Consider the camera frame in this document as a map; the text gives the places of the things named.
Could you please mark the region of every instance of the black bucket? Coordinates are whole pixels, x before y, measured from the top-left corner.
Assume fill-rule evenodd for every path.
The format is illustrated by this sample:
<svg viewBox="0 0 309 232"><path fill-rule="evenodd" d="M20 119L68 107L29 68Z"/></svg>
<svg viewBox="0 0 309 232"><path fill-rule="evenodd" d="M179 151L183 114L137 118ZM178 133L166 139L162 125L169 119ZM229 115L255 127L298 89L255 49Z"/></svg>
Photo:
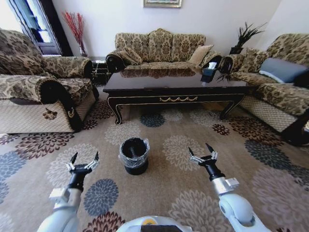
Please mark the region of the black bucket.
<svg viewBox="0 0 309 232"><path fill-rule="evenodd" d="M120 160L131 175L140 175L148 167L148 140L130 138L120 146Z"/></svg>

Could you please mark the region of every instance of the plastic bag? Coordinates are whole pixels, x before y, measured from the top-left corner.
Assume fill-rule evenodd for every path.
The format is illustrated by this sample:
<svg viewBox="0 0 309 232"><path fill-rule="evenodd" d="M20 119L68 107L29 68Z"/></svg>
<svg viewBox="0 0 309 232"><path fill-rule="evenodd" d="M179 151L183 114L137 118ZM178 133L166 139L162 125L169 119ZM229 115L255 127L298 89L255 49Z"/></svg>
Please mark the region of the plastic bag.
<svg viewBox="0 0 309 232"><path fill-rule="evenodd" d="M128 168L139 168L147 161L149 149L148 139L130 138L120 146L119 159Z"/></svg>

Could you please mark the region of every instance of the carpet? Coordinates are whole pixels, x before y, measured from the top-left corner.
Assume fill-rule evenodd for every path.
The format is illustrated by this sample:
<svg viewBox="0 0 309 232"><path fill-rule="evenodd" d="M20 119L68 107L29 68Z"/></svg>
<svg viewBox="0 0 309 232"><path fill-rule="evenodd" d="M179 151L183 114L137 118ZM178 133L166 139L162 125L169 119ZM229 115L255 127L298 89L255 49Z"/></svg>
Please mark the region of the carpet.
<svg viewBox="0 0 309 232"><path fill-rule="evenodd" d="M208 154L205 142L267 227L308 231L307 148L283 142L240 108L220 120L217 104L123 106L124 123L117 126L106 97L100 94L79 133L0 135L0 231L36 231L52 212L50 192L69 181L65 163L75 152L76 163L89 162L96 151L100 164L84 182L79 231L113 232L147 215L172 217L200 232L233 231L206 170L188 161L188 146ZM140 176L127 174L118 159L119 145L134 136L150 142L149 167Z"/></svg>

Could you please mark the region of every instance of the potted plant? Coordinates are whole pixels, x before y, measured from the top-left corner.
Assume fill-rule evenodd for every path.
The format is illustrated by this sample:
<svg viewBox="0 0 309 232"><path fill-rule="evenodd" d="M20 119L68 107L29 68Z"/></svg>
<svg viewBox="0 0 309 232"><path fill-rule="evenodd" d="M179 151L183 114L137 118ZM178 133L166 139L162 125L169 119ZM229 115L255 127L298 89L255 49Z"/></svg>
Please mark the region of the potted plant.
<svg viewBox="0 0 309 232"><path fill-rule="evenodd" d="M262 26L264 26L266 23L252 28L253 23L248 26L247 22L245 22L245 28L240 27L238 32L238 43L235 47L231 48L230 54L240 54L243 50L243 45L251 39L254 35L259 34L261 32L264 32L263 30L260 30Z"/></svg>

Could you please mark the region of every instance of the coffee table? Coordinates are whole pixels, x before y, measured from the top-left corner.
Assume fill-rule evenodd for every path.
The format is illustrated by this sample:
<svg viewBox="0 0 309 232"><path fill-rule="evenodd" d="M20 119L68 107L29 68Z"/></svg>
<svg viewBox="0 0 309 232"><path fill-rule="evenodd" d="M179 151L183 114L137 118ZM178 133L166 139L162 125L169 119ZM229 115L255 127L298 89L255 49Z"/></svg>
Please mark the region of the coffee table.
<svg viewBox="0 0 309 232"><path fill-rule="evenodd" d="M116 124L122 123L119 105L175 104L196 102L229 102L220 118L233 110L257 86L222 76L203 76L201 70L123 70L114 73L103 92L109 94L107 103Z"/></svg>

